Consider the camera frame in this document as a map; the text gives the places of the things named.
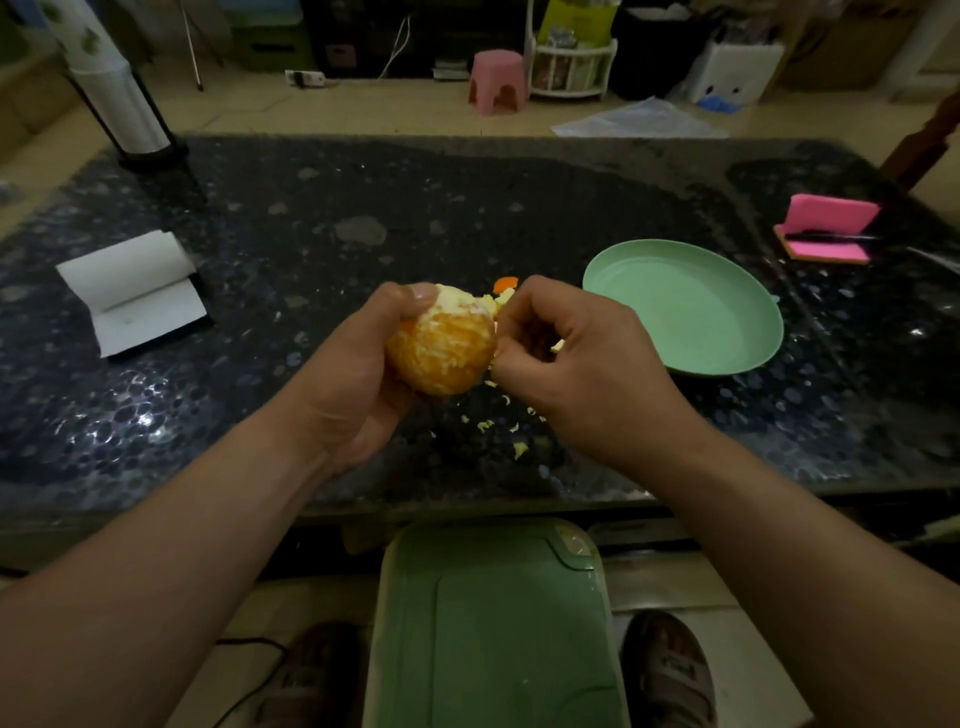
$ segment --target hand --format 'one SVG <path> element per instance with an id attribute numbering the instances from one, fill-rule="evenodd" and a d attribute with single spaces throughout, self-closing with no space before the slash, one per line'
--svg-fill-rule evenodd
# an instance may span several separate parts
<path id="1" fill-rule="evenodd" d="M 496 334 L 493 379 L 571 446 L 629 477 L 714 432 L 625 305 L 533 276 L 500 311 Z M 549 362 L 559 339 L 564 347 Z"/>
<path id="2" fill-rule="evenodd" d="M 380 450 L 413 401 L 386 367 L 384 345 L 402 319 L 437 300 L 433 283 L 384 283 L 327 337 L 264 407 L 278 434 L 307 461 L 342 473 Z"/>

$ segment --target sandal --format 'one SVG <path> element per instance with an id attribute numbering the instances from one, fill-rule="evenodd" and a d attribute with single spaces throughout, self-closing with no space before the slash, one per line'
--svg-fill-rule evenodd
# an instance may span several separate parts
<path id="1" fill-rule="evenodd" d="M 707 658 L 673 615 L 638 612 L 627 628 L 620 665 L 633 728 L 716 728 Z"/>
<path id="2" fill-rule="evenodd" d="M 357 628 L 341 622 L 310 627 L 291 645 L 253 719 L 255 728 L 340 728 L 356 692 Z"/>

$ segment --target plastic stool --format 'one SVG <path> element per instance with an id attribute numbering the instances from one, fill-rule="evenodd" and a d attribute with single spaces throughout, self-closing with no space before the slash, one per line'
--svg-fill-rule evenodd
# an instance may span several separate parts
<path id="1" fill-rule="evenodd" d="M 523 57 L 514 51 L 480 51 L 473 57 L 470 102 L 481 116 L 490 116 L 497 105 L 523 109 L 527 103 L 527 76 Z"/>

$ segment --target green plastic bin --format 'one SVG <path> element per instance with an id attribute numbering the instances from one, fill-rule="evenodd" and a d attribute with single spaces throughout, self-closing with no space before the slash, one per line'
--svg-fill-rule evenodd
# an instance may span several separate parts
<path id="1" fill-rule="evenodd" d="M 250 71 L 317 67 L 302 12 L 227 12 L 233 55 Z"/>
<path id="2" fill-rule="evenodd" d="M 600 557 L 557 519 L 416 525 L 387 549 L 363 728 L 626 728 Z"/>
<path id="3" fill-rule="evenodd" d="M 26 38 L 20 34 L 13 18 L 7 13 L 3 3 L 0 3 L 0 64 L 19 61 L 29 52 L 30 46 Z"/>

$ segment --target table top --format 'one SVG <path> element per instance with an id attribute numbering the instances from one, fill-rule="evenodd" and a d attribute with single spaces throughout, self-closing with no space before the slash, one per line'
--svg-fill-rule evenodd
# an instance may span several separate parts
<path id="1" fill-rule="evenodd" d="M 641 237 L 726 255 L 778 297 L 785 336 L 767 365 L 677 377 L 714 425 L 818 494 L 957 481 L 960 279 L 906 246 L 960 259 L 960 238 L 849 151 L 796 140 L 187 141 L 184 168 L 151 175 L 95 158 L 0 247 L 0 522 L 132 507 L 263 403 L 382 280 L 477 294 L 504 275 L 579 283 L 596 253 Z M 798 192 L 880 203 L 873 263 L 789 260 L 772 226 Z M 54 266 L 156 229 L 192 255 L 209 317 L 100 359 L 89 314 Z M 495 426 L 481 432 L 486 419 Z M 514 442 L 529 447 L 518 460 Z M 308 512 L 645 499 L 481 386 L 421 408 Z"/>

